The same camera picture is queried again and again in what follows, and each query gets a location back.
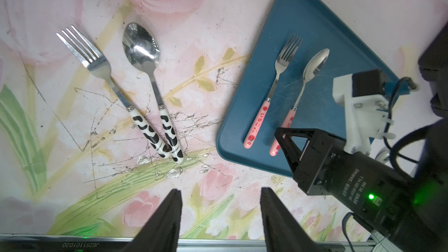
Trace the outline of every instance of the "floral tablecloth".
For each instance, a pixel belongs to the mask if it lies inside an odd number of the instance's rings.
[[[134,236],[177,188],[183,238],[262,239],[259,195],[268,186],[314,240],[344,239],[347,209],[336,199],[308,197],[290,178],[216,153],[219,126],[273,0],[0,1],[0,233]],[[420,81],[421,91],[397,105],[398,136],[435,121],[416,62],[448,20],[448,0],[322,1],[398,76]],[[132,21],[161,47],[155,75],[186,153],[182,164],[149,148],[106,83],[56,36],[73,24],[90,37],[117,85],[160,132],[148,76],[122,50]],[[354,221],[348,232],[351,240],[368,237]]]

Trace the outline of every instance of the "fork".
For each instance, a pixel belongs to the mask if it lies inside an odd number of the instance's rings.
[[[75,26],[72,25],[71,27],[77,36],[68,28],[65,29],[67,32],[64,30],[61,31],[65,37],[59,33],[56,33],[56,35],[93,76],[104,79],[106,83],[108,83],[118,99],[120,99],[121,103],[126,107],[126,110],[131,115],[134,123],[138,126],[146,139],[148,139],[149,143],[154,147],[157,153],[162,158],[169,158],[171,154],[169,146],[164,143],[162,138],[149,125],[148,121],[115,86],[111,79],[111,65],[109,61],[80,31],[76,29]]]
[[[275,63],[277,72],[276,78],[274,80],[274,83],[272,83],[271,90],[269,90],[266,99],[261,105],[261,108],[258,111],[258,114],[255,117],[255,120],[252,123],[249,132],[247,133],[246,139],[244,139],[244,148],[249,149],[250,147],[252,147],[254,140],[257,137],[258,132],[260,131],[260,127],[266,116],[267,110],[269,109],[269,105],[271,104],[271,98],[274,95],[274,91],[277,87],[280,74],[282,74],[288,67],[289,63],[291,62],[291,59],[293,59],[294,55],[299,49],[302,40],[303,39],[294,34],[293,36],[291,36],[291,38],[288,40],[288,42],[278,55]]]

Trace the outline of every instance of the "cow print fork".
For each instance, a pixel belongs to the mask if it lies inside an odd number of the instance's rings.
[[[71,25],[61,31],[63,36],[57,33],[70,52],[87,68],[93,76],[104,79],[115,92],[118,99],[126,107],[134,123],[138,126],[143,135],[155,148],[157,153],[168,159],[170,157],[170,147],[167,146],[154,129],[148,124],[137,109],[129,102],[122,92],[115,86],[111,79],[111,65],[106,57],[89,41],[78,29]]]

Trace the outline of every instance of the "spoon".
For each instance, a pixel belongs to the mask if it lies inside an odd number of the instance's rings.
[[[286,118],[283,121],[283,124],[281,127],[289,127],[291,126],[291,123],[294,119],[294,115],[296,114],[297,105],[299,104],[300,99],[302,98],[303,91],[305,90],[305,85],[307,82],[311,81],[322,69],[322,66],[327,61],[328,55],[330,53],[329,49],[323,49],[320,52],[318,52],[306,65],[305,69],[303,70],[302,78],[303,78],[303,86],[302,90],[300,91],[300,94],[296,100],[296,103],[294,103],[293,107],[289,110],[288,114],[286,115]],[[271,150],[269,151],[269,154],[271,156],[275,156],[280,149],[280,145],[277,141],[277,139],[274,140],[274,143],[272,143]]]
[[[160,118],[164,126],[165,135],[171,145],[173,160],[181,163],[184,159],[179,140],[177,139],[174,126],[169,117],[165,104],[160,96],[157,83],[154,78],[154,70],[160,61],[160,50],[154,37],[141,25],[130,23],[123,33],[123,49],[129,62],[138,70],[145,72],[151,81],[155,100],[159,107]]]

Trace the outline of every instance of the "plastic tray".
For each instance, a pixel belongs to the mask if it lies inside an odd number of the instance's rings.
[[[303,42],[280,80],[252,148],[244,138],[266,98],[276,71],[274,62],[289,37]],[[397,76],[320,0],[275,0],[221,126],[216,148],[225,160],[292,177],[282,150],[269,155],[274,131],[294,104],[302,72],[320,50],[330,49],[319,75],[306,84],[292,128],[319,128],[345,138],[344,108],[332,97],[333,78],[380,68],[389,81]]]

